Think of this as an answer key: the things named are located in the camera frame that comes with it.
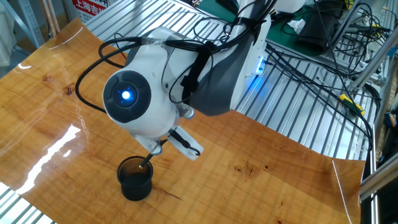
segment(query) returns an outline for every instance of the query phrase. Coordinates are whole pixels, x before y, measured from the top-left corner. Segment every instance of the red sign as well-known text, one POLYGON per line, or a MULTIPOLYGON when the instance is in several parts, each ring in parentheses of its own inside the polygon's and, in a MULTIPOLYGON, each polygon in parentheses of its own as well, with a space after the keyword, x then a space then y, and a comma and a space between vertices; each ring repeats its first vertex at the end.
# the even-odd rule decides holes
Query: red sign
POLYGON ((72 0, 72 3, 78 10, 81 10, 92 16, 95 16, 102 10, 106 9, 104 6, 100 6, 99 4, 93 3, 89 0, 72 0))

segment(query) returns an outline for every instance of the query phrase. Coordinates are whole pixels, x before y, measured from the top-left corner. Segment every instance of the black cup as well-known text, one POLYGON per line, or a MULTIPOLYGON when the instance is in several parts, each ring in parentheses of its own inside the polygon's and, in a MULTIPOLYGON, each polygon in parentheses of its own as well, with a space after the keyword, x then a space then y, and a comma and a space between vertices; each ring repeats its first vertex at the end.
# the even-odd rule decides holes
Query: black cup
POLYGON ((122 193, 132 201, 146 198, 152 190, 154 168, 150 162, 140 168, 144 159, 142 156, 128 157, 118 167, 117 175, 118 181, 122 185, 122 193))

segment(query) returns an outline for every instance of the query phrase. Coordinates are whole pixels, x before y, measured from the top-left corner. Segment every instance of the wooden table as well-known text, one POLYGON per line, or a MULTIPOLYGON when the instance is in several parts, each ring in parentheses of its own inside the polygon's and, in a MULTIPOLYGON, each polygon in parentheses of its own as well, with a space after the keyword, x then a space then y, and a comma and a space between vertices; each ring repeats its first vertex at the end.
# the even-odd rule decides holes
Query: wooden table
MULTIPOLYGON (((150 195, 126 200, 116 169, 147 152, 73 89, 100 44, 75 20, 0 80, 0 181, 55 222, 359 223, 363 161, 322 156, 235 111, 182 120, 204 153, 192 162, 166 144, 150 195)), ((94 69, 83 96, 102 105, 116 70, 94 69)))

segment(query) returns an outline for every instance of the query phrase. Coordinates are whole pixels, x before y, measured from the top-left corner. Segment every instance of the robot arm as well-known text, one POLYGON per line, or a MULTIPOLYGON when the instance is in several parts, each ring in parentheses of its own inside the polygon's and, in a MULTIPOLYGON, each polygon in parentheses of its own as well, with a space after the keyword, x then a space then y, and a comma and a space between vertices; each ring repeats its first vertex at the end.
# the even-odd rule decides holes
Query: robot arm
MULTIPOLYGON (((240 16, 256 18, 271 2, 242 1, 240 16)), ((217 116, 238 104, 245 75, 252 73, 264 54, 271 20, 267 18, 260 26, 254 45, 256 36, 247 35, 238 44, 205 59, 198 59, 201 53, 165 44, 168 40, 189 42, 183 35, 164 27, 150 31, 145 39, 162 41, 129 52, 126 66, 105 84, 106 113, 152 155, 159 155, 160 142, 168 139, 182 154, 195 160, 203 148, 179 126, 180 118, 192 118, 194 108, 207 116, 217 116)), ((229 39, 234 40, 245 30, 246 26, 234 26, 229 39)))

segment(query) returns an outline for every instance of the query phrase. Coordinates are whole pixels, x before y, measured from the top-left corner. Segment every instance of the metal grating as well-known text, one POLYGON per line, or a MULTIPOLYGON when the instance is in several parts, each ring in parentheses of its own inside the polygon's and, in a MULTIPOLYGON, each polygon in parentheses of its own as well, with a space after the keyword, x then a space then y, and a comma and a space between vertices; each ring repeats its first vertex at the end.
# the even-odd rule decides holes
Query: metal grating
POLYGON ((55 222, 0 182, 0 224, 55 224, 55 222))
MULTIPOLYGON (((123 36, 139 36, 156 27, 167 27, 189 38, 197 39, 193 33, 195 23, 211 16, 174 0, 120 0, 86 23, 101 40, 113 39, 115 33, 123 36)), ((223 23, 204 21, 196 28, 198 35, 217 39, 222 35, 223 23)), ((275 45, 278 50, 294 55, 275 45)), ((337 76, 324 68, 294 57, 286 60, 312 79, 321 78, 335 88, 342 88, 337 76)), ((358 118, 346 108, 318 91, 339 111, 346 114, 357 125, 364 128, 358 118)), ((372 124, 376 107, 369 93, 362 91, 355 100, 365 109, 366 119, 372 124)), ((362 159, 366 157, 368 140, 349 121, 325 106, 303 85, 296 83, 279 67, 268 65, 262 75, 247 77, 246 91, 236 110, 273 130, 330 157, 362 159)))

